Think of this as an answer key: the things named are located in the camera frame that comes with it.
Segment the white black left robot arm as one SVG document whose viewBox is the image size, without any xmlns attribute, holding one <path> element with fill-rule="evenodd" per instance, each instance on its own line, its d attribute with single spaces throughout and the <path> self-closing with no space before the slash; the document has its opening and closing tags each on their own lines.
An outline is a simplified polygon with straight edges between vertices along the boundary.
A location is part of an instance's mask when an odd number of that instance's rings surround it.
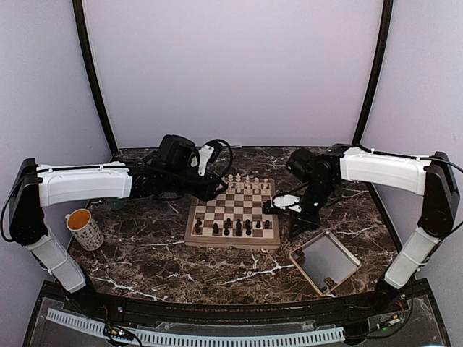
<svg viewBox="0 0 463 347">
<path fill-rule="evenodd" d="M 4 203 L 1 227 L 7 242 L 26 247 L 86 315 L 102 309 L 102 300 L 91 291 L 92 283 L 83 269 L 44 222 L 43 209 L 63 202 L 152 197 L 165 194 L 175 200 L 189 194 L 202 201 L 216 198 L 228 188 L 224 173 L 207 170 L 228 142 L 214 139 L 202 147 L 179 135 L 163 137 L 158 149 L 135 162 L 92 164 L 88 166 L 39 166 L 35 159 L 22 162 L 14 185 Z"/>
</svg>

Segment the dark rook corner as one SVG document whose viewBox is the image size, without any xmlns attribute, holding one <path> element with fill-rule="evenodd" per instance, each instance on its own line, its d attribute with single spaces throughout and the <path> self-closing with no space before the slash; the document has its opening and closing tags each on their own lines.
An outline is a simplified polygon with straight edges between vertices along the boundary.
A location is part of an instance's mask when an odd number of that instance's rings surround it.
<svg viewBox="0 0 463 347">
<path fill-rule="evenodd" d="M 194 227 L 194 232 L 196 234 L 200 234 L 202 232 L 202 220 L 201 218 L 196 218 L 196 224 L 195 224 L 195 227 Z"/>
</svg>

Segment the dark queen piece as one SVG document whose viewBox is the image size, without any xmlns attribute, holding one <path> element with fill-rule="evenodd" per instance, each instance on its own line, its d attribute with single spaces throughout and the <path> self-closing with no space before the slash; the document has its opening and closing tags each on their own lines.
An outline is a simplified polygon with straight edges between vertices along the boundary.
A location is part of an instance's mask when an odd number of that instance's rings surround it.
<svg viewBox="0 0 463 347">
<path fill-rule="evenodd" d="M 245 230 L 246 230 L 246 234 L 248 236 L 251 236 L 252 235 L 252 223 L 250 222 L 249 219 L 247 219 L 245 221 Z"/>
</svg>

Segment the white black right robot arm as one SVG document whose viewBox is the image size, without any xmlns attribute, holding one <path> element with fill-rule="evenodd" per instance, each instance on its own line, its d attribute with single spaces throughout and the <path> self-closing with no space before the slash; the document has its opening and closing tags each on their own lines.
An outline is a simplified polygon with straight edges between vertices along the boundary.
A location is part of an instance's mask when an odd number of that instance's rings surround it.
<svg viewBox="0 0 463 347">
<path fill-rule="evenodd" d="M 393 154 L 361 145 L 335 144 L 320 154 L 304 148 L 291 154 L 287 170 L 304 193 L 274 197 L 271 204 L 289 210 L 290 231 L 320 226 L 320 210 L 341 181 L 360 181 L 400 189 L 422 197 L 421 215 L 400 253 L 375 285 L 369 307 L 383 314 L 395 305 L 399 290 L 423 267 L 443 240 L 462 227 L 456 222 L 460 193 L 454 172 L 460 167 L 444 152 L 429 156 Z"/>
</svg>

